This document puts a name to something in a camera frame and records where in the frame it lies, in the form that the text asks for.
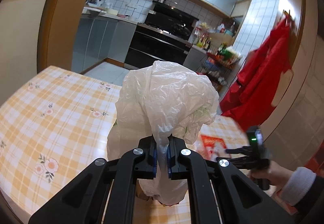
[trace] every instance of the oven handle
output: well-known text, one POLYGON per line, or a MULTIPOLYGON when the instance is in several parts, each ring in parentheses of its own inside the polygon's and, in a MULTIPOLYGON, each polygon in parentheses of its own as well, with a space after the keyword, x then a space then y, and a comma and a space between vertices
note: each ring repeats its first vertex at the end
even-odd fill
POLYGON ((186 52, 187 52, 186 50, 184 50, 184 49, 181 49, 181 48, 179 48, 178 46, 176 46, 176 45, 173 45, 173 44, 171 44, 171 43, 169 43, 169 42, 166 42, 166 41, 164 41, 164 40, 158 39, 158 38, 156 38, 156 37, 152 37, 152 36, 150 36, 150 35, 147 35, 147 34, 145 34, 145 33, 142 33, 142 32, 138 32, 138 31, 135 31, 135 32, 137 32, 137 33, 140 33, 140 34, 143 34, 143 35, 145 35, 145 36, 148 36, 148 37, 150 37, 150 38, 156 39, 156 40, 158 40, 158 41, 160 41, 160 42, 162 42, 162 43, 168 44, 168 45, 170 45, 170 46, 172 46, 172 47, 175 47, 175 48, 177 48, 177 49, 179 49, 179 50, 183 51, 183 52, 184 52, 184 54, 188 54, 188 53, 186 53, 186 52))
POLYGON ((130 49, 133 49, 133 50, 136 50, 136 51, 138 51, 138 52, 144 53, 144 54, 146 54, 146 55, 148 55, 148 56, 150 56, 150 57, 152 57, 152 58, 154 58, 154 59, 156 59, 156 60, 166 61, 166 60, 164 60, 164 59, 161 59, 161 58, 155 57, 155 56, 153 56, 153 55, 151 55, 151 54, 148 54, 148 53, 146 53, 146 52, 140 51, 140 50, 138 50, 138 49, 134 49, 134 48, 132 48, 132 47, 129 47, 129 48, 130 48, 130 49))

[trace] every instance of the yellow plaid tablecloth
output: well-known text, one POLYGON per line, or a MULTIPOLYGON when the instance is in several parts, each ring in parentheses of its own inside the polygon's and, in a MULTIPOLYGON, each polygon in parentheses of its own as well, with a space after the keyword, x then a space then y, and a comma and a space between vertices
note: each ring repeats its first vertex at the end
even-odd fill
MULTIPOLYGON (((25 223, 96 158, 107 158, 120 89, 51 66, 1 106, 0 189, 25 223)), ((218 116, 201 133, 223 138, 228 148, 247 145, 230 118, 218 116)), ((190 223, 188 195, 172 207, 136 199, 139 222, 190 223)))

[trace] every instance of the oven door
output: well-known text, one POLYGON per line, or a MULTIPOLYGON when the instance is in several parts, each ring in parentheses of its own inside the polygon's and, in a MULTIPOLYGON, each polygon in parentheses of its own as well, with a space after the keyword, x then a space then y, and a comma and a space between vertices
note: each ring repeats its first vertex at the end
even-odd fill
POLYGON ((156 60, 183 64, 187 54, 188 51, 177 45, 135 31, 125 64, 137 68, 151 66, 156 60))

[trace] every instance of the wooden baseboard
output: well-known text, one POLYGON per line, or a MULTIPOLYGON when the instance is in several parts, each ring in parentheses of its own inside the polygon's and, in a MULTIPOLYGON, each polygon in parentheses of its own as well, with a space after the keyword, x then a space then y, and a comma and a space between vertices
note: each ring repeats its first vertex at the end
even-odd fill
POLYGON ((97 67, 99 64, 102 64, 104 61, 105 59, 98 61, 96 64, 90 66, 88 69, 85 69, 82 72, 80 72, 80 74, 86 74, 88 71, 92 70, 94 67, 97 67))
POLYGON ((112 65, 116 65, 118 67, 124 68, 124 63, 123 62, 120 62, 118 60, 114 60, 114 59, 111 59, 111 58, 105 58, 104 61, 105 62, 108 62, 108 63, 110 63, 112 65))

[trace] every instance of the tile floor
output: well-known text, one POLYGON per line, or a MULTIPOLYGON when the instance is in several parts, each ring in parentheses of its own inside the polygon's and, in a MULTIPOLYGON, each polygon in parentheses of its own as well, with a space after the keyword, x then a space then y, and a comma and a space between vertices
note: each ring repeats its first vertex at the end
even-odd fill
POLYGON ((88 71, 85 76, 122 86, 124 77, 126 74, 128 74, 128 72, 129 70, 127 69, 103 62, 102 64, 88 71))

